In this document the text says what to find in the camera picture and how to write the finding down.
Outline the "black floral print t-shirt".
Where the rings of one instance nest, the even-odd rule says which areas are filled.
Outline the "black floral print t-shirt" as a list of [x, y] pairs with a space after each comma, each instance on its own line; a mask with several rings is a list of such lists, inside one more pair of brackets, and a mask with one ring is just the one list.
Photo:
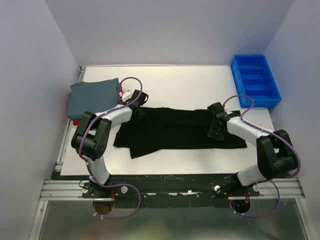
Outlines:
[[229, 134], [224, 140], [208, 136], [212, 118], [208, 110], [140, 107], [122, 123], [113, 142], [128, 148], [132, 159], [159, 150], [244, 149], [247, 143]]

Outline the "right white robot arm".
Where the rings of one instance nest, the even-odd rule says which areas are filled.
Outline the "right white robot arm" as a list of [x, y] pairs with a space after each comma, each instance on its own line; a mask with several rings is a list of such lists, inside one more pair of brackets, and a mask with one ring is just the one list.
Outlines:
[[207, 110], [212, 118], [208, 137], [220, 142], [231, 136], [239, 137], [255, 147], [257, 157], [256, 164], [233, 174], [225, 186], [214, 188], [216, 192], [241, 196], [255, 183], [285, 177], [300, 169], [286, 131], [271, 131], [254, 125], [236, 111], [227, 112], [220, 102], [213, 103]]

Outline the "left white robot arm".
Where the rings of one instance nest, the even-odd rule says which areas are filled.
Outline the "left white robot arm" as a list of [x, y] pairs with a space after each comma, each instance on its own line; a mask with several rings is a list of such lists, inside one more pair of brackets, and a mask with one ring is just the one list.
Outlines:
[[95, 183], [93, 191], [101, 198], [107, 197], [111, 191], [111, 185], [107, 182], [110, 173], [104, 160], [110, 131], [129, 122], [148, 99], [148, 94], [136, 89], [124, 103], [104, 112], [87, 111], [80, 119], [71, 140], [71, 147], [84, 160], [89, 178]]

